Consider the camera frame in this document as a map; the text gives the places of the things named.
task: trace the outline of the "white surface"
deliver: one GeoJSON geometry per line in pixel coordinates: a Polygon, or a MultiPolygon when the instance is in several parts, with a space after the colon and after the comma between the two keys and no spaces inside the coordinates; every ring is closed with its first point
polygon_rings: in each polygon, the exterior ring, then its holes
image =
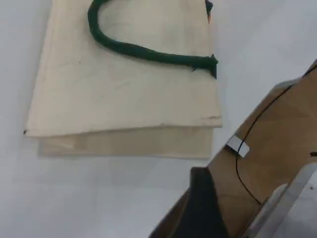
{"type": "Polygon", "coordinates": [[[316,237],[316,186],[317,164],[305,165],[286,187],[269,216],[259,224],[260,229],[254,229],[250,237],[316,237]]]}
{"type": "Polygon", "coordinates": [[[317,236],[317,172],[309,179],[273,238],[317,236]]]}
{"type": "MultiPolygon", "coordinates": [[[[214,156],[275,84],[314,61],[317,4],[213,2],[224,124],[214,132],[214,156]]],[[[22,131],[49,5],[0,2],[0,237],[147,237],[199,162],[37,155],[37,143],[22,131]]]]}

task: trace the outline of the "cream fabric bag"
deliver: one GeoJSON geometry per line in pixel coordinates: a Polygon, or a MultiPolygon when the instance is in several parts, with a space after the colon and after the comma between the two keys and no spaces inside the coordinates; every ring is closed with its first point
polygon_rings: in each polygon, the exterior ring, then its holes
{"type": "MultiPolygon", "coordinates": [[[[90,3],[53,0],[26,135],[41,138],[44,153],[208,157],[221,125],[216,80],[99,46],[90,3]]],[[[212,54],[204,0],[112,0],[99,18],[116,40],[212,54]]]]}

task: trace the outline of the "green cord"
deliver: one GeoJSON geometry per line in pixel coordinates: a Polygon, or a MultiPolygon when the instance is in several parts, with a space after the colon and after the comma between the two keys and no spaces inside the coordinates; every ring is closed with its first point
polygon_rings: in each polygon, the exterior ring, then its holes
{"type": "Polygon", "coordinates": [[[88,10],[88,22],[90,32],[96,42],[119,54],[132,56],[143,60],[150,60],[160,63],[186,65],[192,67],[193,69],[207,69],[211,72],[211,74],[214,77],[216,77],[216,65],[218,61],[214,57],[214,55],[212,55],[211,57],[202,57],[167,54],[157,52],[142,46],[115,41],[110,37],[106,36],[99,28],[98,11],[100,7],[108,1],[110,0],[93,0],[88,10]]]}

